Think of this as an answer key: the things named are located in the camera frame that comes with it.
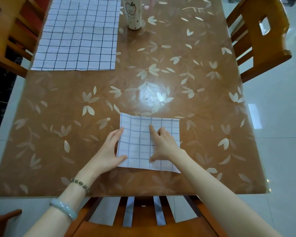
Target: wooden table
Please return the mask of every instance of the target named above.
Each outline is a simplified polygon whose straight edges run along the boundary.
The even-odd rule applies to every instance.
[[[120,112],[180,118],[181,148],[198,164],[237,194],[266,193],[221,0],[158,0],[137,31],[122,12],[115,70],[29,71],[0,196],[60,195],[119,128]],[[101,175],[90,192],[192,194],[181,174],[123,167]]]

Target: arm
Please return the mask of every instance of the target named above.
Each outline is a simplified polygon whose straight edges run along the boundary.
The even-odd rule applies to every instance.
[[[123,130],[121,128],[120,130],[112,131],[108,135],[98,153],[78,172],[75,179],[82,181],[90,187],[100,174],[117,167],[122,161],[127,159],[126,155],[116,157],[114,153],[115,144]],[[74,211],[77,211],[85,195],[86,191],[82,186],[77,183],[70,183],[58,199],[69,205]],[[71,219],[69,216],[51,206],[24,237],[64,236],[70,224]]]
[[[149,126],[156,150],[149,161],[171,161],[195,188],[202,202],[229,236],[281,236],[225,185],[180,149],[164,127]]]

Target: person's left hand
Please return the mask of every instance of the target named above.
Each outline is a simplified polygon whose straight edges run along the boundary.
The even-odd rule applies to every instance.
[[[114,148],[115,144],[119,140],[124,128],[112,131],[106,138],[106,141],[99,149],[99,151],[90,159],[86,166],[79,172],[89,176],[93,181],[102,173],[110,171],[111,169],[117,167],[120,163],[127,159],[127,155],[121,155],[116,157]]]

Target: chair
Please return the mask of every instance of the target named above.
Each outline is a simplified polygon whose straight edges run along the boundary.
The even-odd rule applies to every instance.
[[[20,15],[25,3],[43,21],[45,13],[34,0],[0,0],[0,67],[22,77],[26,76],[27,69],[5,58],[5,53],[9,47],[29,61],[32,60],[32,55],[25,49],[34,52],[40,31]]]
[[[2,237],[4,234],[8,220],[13,217],[19,216],[21,213],[22,213],[22,210],[15,210],[5,215],[0,215],[0,237]]]
[[[65,237],[227,236],[197,196],[185,196],[197,217],[175,223],[166,196],[121,197],[113,226],[88,222],[102,198],[93,197],[79,211]]]
[[[231,35],[236,58],[252,47],[252,50],[237,60],[238,65],[253,57],[253,67],[241,74],[242,82],[246,81],[278,66],[292,57],[285,46],[285,35],[289,22],[280,0],[241,0],[227,17],[230,27],[239,16],[243,23]],[[270,31],[263,35],[260,24],[267,18]]]

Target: white and black grid cloth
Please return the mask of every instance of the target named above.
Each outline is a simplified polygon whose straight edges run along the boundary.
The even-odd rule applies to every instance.
[[[168,160],[156,160],[149,163],[149,158],[153,155],[156,147],[150,136],[150,124],[156,131],[162,126],[165,127],[180,147],[179,119],[131,116],[121,113],[120,127],[124,127],[124,131],[118,142],[117,156],[127,155],[128,159],[119,166],[180,173],[175,165]]]
[[[31,70],[114,70],[121,0],[53,0]]]

